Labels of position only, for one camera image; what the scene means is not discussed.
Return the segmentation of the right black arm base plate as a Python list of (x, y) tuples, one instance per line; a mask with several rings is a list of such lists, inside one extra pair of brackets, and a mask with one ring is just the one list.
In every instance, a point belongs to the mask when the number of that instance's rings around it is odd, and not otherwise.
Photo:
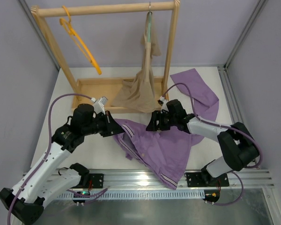
[(189, 188), (229, 187), (229, 179), (226, 173), (217, 178), (209, 175), (204, 178), (202, 172), (185, 172), (184, 176)]

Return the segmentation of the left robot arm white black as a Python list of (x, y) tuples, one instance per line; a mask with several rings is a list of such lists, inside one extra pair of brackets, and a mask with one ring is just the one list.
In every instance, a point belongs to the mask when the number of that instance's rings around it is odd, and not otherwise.
[(83, 187), (89, 180), (89, 169), (72, 164), (51, 182), (47, 179), (88, 135), (102, 137), (123, 133), (123, 128), (109, 111), (96, 113), (92, 105), (80, 104), (49, 140), (48, 149), (29, 172), (12, 188), (0, 191), (0, 200), (10, 214), (25, 225), (34, 224), (46, 206), (57, 196), (73, 187)]

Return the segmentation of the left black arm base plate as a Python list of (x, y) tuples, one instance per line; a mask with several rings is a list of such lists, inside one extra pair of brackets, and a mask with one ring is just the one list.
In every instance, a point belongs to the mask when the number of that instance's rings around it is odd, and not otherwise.
[(90, 173), (86, 177), (84, 182), (84, 188), (95, 189), (102, 188), (104, 184), (104, 174), (103, 173)]

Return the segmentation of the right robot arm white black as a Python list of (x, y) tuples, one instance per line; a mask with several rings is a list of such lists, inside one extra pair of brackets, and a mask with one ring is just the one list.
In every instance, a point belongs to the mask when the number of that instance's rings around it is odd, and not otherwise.
[(167, 131), (176, 127), (191, 135), (200, 135), (220, 145), (222, 156), (201, 169), (199, 178), (206, 186), (216, 185), (218, 178), (240, 171), (259, 157), (259, 149), (246, 126), (237, 122), (226, 126), (188, 114), (177, 99), (160, 100), (161, 110), (154, 111), (147, 131)]

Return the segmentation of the purple trousers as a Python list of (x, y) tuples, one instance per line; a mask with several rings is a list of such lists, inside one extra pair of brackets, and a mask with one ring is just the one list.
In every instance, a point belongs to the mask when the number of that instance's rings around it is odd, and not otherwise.
[[(192, 96), (196, 112), (204, 119), (215, 121), (219, 98), (206, 85), (196, 69), (171, 75), (180, 92)], [(149, 132), (146, 125), (117, 119), (124, 133), (115, 135), (115, 142), (126, 152), (126, 158), (145, 165), (167, 188), (175, 190), (184, 175), (191, 147), (203, 136), (191, 135), (171, 127), (168, 131)]]

